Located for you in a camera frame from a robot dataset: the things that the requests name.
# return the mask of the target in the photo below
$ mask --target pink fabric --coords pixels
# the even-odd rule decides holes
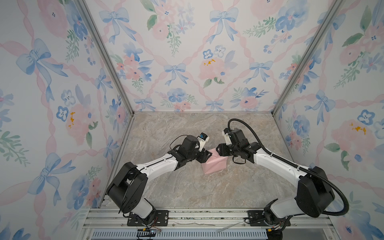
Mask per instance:
[[[212,153],[212,156],[208,158],[205,163],[201,164],[205,174],[217,172],[227,168],[228,157],[221,157],[215,148],[208,151]]]

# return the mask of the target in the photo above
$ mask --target robotic arm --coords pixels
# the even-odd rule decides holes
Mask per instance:
[[[242,130],[232,130],[230,128],[232,121],[244,124],[256,137],[257,142],[249,143]],[[296,196],[271,201],[264,208],[263,216],[254,219],[253,222],[264,220],[268,225],[274,226],[279,224],[282,218],[290,218],[295,215],[338,216],[348,212],[349,204],[346,197],[327,179],[321,168],[310,169],[272,153],[264,147],[254,130],[242,120],[231,119],[222,134],[225,143],[219,144],[216,148],[220,156],[240,156],[279,174],[297,188]],[[124,214],[128,212],[137,214],[144,224],[150,225],[154,220],[156,209],[150,202],[142,198],[146,183],[166,172],[174,171],[194,159],[200,163],[206,162],[212,155],[204,149],[208,140],[209,137],[204,133],[198,137],[187,135],[181,145],[177,145],[159,159],[137,166],[131,162],[126,163],[107,188],[107,194]],[[343,210],[339,212],[325,211],[325,208],[335,198],[332,189],[340,195],[344,203]]]

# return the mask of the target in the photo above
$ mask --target pink box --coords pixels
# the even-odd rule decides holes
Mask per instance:
[[[208,150],[212,156],[208,158],[205,163],[202,163],[203,171],[205,174],[217,172],[227,168],[227,157],[221,157],[215,148]]]

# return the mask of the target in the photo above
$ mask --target wallpaper wall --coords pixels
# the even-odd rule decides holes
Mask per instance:
[[[332,0],[86,2],[135,111],[269,111]]]
[[[76,239],[128,114],[71,0],[0,3],[0,239]]]
[[[295,161],[348,198],[349,213],[331,217],[343,240],[384,239],[383,24],[383,0],[347,0],[275,115]]]

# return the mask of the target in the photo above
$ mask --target pink pouch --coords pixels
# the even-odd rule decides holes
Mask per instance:
[[[227,168],[227,157],[222,157],[218,154],[215,148],[208,150],[212,156],[208,158],[205,163],[202,163],[203,171],[205,174],[217,172]]]

